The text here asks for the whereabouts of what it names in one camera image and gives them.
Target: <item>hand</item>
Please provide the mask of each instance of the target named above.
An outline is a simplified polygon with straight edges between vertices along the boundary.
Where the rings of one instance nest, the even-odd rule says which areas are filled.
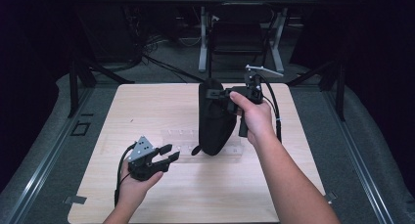
[[[147,181],[138,181],[128,174],[128,161],[124,160],[121,170],[118,203],[104,223],[128,223],[137,207],[143,202],[147,192],[162,178],[162,172],[155,173]]]
[[[245,123],[247,124],[248,140],[254,147],[257,146],[258,139],[265,135],[274,135],[272,126],[271,108],[265,102],[260,105],[252,103],[245,96],[238,92],[230,93],[231,100],[244,111]]]

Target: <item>light wood surface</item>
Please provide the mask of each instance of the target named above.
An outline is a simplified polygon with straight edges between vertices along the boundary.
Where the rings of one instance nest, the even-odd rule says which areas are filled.
[[[224,84],[225,87],[236,85],[242,84]],[[283,144],[325,195],[290,90],[285,84],[271,85],[282,118]],[[202,152],[191,157],[184,150],[197,146],[198,86],[119,86],[77,192],[78,196],[87,198],[86,202],[72,205],[70,223],[101,223],[113,210],[119,159],[140,136],[156,147],[171,140],[173,151],[180,147],[182,154],[149,191],[131,223],[278,221],[254,148],[247,139],[237,136],[239,120],[231,145],[224,148],[227,151],[222,150],[215,157]],[[264,95],[270,98],[265,85],[263,88]]]

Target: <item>chair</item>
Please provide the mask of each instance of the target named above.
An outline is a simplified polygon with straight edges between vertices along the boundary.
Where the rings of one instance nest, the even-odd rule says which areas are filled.
[[[273,8],[263,3],[224,3],[213,7],[208,16],[208,77],[213,55],[254,56],[254,61],[262,56],[264,66],[276,19]]]

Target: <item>black pouch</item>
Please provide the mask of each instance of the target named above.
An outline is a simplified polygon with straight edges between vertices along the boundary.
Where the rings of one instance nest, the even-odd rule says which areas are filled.
[[[223,86],[212,78],[199,85],[199,146],[192,151],[192,156],[200,150],[210,156],[217,155],[236,125],[236,115],[226,109],[227,102],[207,99],[208,89],[223,90]]]

